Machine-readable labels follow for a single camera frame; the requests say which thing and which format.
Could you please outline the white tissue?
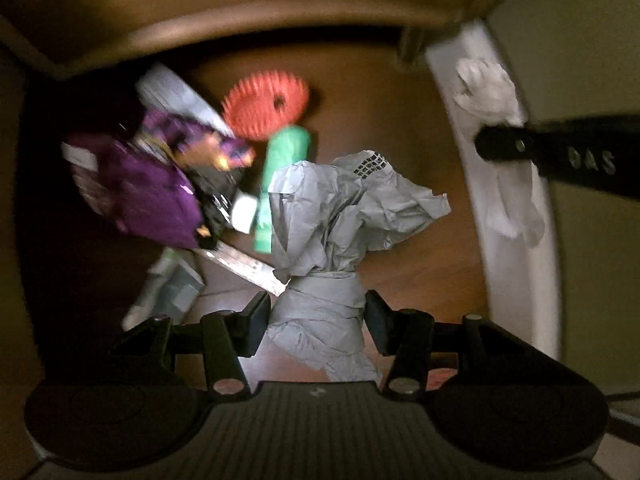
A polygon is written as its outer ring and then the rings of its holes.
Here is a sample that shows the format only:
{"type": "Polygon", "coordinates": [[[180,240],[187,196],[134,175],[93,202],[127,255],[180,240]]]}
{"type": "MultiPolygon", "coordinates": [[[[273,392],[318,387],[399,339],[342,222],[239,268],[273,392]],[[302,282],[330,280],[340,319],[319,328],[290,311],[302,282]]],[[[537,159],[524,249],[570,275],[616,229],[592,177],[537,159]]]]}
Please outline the white tissue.
{"type": "Polygon", "coordinates": [[[491,164],[488,226],[528,247],[544,237],[544,218],[533,201],[533,166],[518,154],[525,120],[515,84],[503,66],[482,58],[460,58],[452,98],[476,121],[466,137],[491,164]]]}

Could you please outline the grey paper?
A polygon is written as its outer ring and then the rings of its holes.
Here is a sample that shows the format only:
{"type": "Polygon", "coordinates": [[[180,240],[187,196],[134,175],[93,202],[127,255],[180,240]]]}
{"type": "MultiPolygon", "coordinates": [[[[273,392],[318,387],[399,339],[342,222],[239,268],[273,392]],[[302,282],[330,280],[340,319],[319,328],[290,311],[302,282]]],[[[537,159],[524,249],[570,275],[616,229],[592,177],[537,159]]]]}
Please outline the grey paper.
{"type": "Polygon", "coordinates": [[[273,274],[285,290],[271,310],[269,339],[332,382],[380,382],[363,352],[359,263],[450,214],[447,196],[364,150],[289,166],[270,203],[273,274]]]}

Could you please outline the grey silver packet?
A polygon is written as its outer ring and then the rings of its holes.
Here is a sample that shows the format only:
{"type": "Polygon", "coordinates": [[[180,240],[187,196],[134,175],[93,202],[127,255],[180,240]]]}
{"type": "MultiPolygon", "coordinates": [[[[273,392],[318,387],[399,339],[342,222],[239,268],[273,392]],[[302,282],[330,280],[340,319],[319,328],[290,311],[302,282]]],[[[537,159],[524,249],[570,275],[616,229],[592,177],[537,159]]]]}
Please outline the grey silver packet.
{"type": "Polygon", "coordinates": [[[148,318],[170,318],[180,324],[204,286],[194,253],[165,247],[149,267],[142,292],[122,319],[122,329],[128,332],[148,318]]]}

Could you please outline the purple snack wrapper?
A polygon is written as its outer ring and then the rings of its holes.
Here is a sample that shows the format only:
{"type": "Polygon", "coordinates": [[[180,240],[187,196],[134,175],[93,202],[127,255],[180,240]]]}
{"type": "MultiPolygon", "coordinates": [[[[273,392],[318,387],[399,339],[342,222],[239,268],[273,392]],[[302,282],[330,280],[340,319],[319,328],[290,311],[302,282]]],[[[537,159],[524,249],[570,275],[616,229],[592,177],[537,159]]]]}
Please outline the purple snack wrapper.
{"type": "Polygon", "coordinates": [[[126,234],[184,249],[216,247],[255,159],[244,140],[158,108],[128,140],[76,134],[62,152],[97,214],[126,234]]]}

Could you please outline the green cylindrical tube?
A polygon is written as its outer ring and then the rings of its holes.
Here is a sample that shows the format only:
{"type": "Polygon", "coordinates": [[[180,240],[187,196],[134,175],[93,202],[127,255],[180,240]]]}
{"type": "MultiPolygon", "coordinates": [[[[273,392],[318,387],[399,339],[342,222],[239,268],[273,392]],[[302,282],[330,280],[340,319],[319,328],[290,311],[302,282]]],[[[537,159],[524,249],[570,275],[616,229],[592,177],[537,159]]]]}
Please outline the green cylindrical tube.
{"type": "Polygon", "coordinates": [[[270,194],[280,191],[282,177],[289,166],[307,158],[310,144],[310,133],[299,126],[286,126],[270,136],[262,168],[262,185],[255,222],[254,249],[260,254],[271,252],[270,194]]]}

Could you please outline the orange spiky round brush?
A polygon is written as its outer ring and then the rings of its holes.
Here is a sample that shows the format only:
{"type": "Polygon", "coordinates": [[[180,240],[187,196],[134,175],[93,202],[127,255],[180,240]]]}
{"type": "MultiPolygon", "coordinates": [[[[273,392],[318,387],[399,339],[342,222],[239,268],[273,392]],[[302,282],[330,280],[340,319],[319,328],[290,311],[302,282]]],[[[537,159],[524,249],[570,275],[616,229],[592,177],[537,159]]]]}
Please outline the orange spiky round brush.
{"type": "Polygon", "coordinates": [[[282,70],[258,72],[241,79],[222,102],[222,117],[245,140],[265,141],[302,118],[310,88],[302,78],[282,70]]]}

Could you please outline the silver foil wrapper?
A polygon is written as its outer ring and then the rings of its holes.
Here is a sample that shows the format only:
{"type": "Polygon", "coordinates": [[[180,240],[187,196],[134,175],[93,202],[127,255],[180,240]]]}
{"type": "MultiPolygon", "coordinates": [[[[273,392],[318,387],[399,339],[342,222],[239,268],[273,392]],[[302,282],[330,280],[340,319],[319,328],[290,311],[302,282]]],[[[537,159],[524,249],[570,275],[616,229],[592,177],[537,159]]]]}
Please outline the silver foil wrapper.
{"type": "Polygon", "coordinates": [[[223,136],[235,137],[218,110],[166,66],[157,65],[149,70],[137,82],[137,90],[147,107],[193,118],[223,136]]]}

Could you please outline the white door frame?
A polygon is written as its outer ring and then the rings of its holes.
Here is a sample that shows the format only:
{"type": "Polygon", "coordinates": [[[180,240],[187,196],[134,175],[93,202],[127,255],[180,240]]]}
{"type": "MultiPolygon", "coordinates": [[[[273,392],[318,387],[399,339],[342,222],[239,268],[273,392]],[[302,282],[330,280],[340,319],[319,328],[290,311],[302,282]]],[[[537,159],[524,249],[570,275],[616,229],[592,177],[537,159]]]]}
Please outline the white door frame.
{"type": "Polygon", "coordinates": [[[460,150],[491,319],[559,359],[561,280],[547,182],[530,162],[485,162],[473,143],[485,122],[526,122],[515,78],[481,20],[431,44],[425,58],[460,150]]]}

